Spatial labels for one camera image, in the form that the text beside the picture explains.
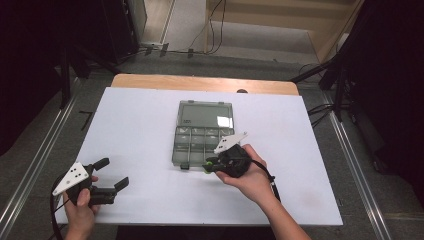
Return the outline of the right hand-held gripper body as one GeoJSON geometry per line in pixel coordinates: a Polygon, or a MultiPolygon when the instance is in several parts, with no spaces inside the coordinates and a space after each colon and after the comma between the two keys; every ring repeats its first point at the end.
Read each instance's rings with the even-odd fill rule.
{"type": "Polygon", "coordinates": [[[213,165],[220,165],[220,171],[233,178],[242,176],[251,164],[250,156],[240,145],[240,141],[246,137],[246,132],[223,136],[214,149],[214,153],[220,158],[221,163],[213,165]]]}

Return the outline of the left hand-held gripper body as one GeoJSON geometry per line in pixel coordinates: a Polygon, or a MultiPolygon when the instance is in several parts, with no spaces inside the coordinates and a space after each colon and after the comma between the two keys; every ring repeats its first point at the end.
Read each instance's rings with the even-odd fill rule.
{"type": "Polygon", "coordinates": [[[74,163],[52,191],[52,195],[57,196],[66,192],[69,200],[76,205],[80,191],[87,188],[91,193],[90,205],[113,204],[115,189],[94,186],[92,180],[93,172],[88,172],[87,166],[80,162],[74,163]]]}

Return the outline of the smoky clear plastic organizer box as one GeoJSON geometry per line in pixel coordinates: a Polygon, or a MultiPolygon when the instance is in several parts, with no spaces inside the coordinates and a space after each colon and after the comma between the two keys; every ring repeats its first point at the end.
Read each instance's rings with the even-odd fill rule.
{"type": "Polygon", "coordinates": [[[231,103],[187,100],[179,103],[172,163],[183,170],[201,167],[223,136],[233,135],[231,103]]]}

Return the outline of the person's right hand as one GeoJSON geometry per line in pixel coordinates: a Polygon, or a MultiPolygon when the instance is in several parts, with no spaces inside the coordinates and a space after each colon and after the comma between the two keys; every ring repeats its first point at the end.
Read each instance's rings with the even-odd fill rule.
{"type": "Polygon", "coordinates": [[[230,177],[221,171],[218,171],[216,175],[224,184],[236,187],[260,207],[277,201],[266,172],[255,163],[251,164],[248,171],[239,178],[230,177]]]}

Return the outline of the person's left hand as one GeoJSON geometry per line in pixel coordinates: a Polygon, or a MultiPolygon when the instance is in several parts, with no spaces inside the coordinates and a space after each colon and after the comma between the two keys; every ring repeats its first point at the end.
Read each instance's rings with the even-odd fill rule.
{"type": "Polygon", "coordinates": [[[91,193],[87,188],[85,188],[80,191],[76,205],[73,203],[65,205],[65,212],[68,219],[67,233],[71,231],[88,233],[91,235],[95,226],[95,217],[100,210],[100,206],[90,206],[90,200],[91,193]]]}

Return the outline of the wooden table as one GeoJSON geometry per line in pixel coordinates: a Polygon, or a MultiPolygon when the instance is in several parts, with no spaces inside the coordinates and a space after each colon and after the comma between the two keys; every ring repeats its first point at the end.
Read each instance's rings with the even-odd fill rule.
{"type": "Polygon", "coordinates": [[[176,75],[118,74],[112,87],[298,96],[292,82],[176,75]]]}

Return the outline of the black metal stand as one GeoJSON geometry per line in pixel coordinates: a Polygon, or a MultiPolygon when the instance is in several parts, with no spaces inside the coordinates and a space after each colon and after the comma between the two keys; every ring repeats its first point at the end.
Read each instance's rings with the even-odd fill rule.
{"type": "Polygon", "coordinates": [[[333,85],[336,85],[336,93],[334,103],[331,105],[331,110],[335,113],[339,122],[342,121],[341,110],[344,95],[344,87],[347,81],[347,70],[343,65],[344,53],[342,50],[337,52],[330,60],[322,63],[292,79],[290,82],[299,83],[307,78],[314,76],[324,71],[324,75],[318,85],[321,90],[329,90],[333,85]]]}
{"type": "Polygon", "coordinates": [[[106,60],[93,52],[85,49],[80,45],[66,44],[60,47],[60,79],[61,79],[61,105],[60,108],[64,109],[71,99],[71,83],[70,71],[72,67],[78,77],[88,78],[91,69],[86,60],[92,60],[101,67],[105,68],[113,75],[120,74],[121,71],[109,64],[106,60]]]}

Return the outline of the dark curtain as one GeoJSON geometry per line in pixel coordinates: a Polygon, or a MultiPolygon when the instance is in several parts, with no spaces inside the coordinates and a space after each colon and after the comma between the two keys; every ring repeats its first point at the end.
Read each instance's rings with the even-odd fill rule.
{"type": "Polygon", "coordinates": [[[0,156],[60,90],[54,0],[0,0],[0,156]]]}
{"type": "Polygon", "coordinates": [[[365,0],[358,19],[352,95],[383,140],[375,155],[424,207],[424,0],[365,0]]]}

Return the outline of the black cabinet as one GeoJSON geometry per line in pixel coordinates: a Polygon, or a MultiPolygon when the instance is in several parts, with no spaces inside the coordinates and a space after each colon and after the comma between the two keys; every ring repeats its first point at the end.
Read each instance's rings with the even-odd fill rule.
{"type": "Polygon", "coordinates": [[[147,22],[144,0],[102,0],[109,46],[107,58],[117,63],[138,51],[147,22]]]}

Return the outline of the metal floor rail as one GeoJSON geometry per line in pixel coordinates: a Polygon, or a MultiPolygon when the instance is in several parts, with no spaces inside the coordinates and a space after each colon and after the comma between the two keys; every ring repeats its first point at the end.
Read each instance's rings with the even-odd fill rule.
{"type": "Polygon", "coordinates": [[[29,167],[27,168],[22,179],[13,191],[13,195],[8,200],[5,208],[1,211],[0,217],[0,240],[6,240],[11,231],[21,209],[23,208],[39,174],[41,173],[47,158],[56,139],[60,135],[63,126],[65,125],[74,105],[80,89],[83,86],[83,81],[76,77],[72,82],[71,97],[69,102],[61,109],[50,126],[46,136],[44,137],[40,147],[33,157],[29,167]]]}
{"type": "Polygon", "coordinates": [[[330,114],[330,119],[377,240],[393,240],[343,123],[338,121],[334,113],[330,114]]]}

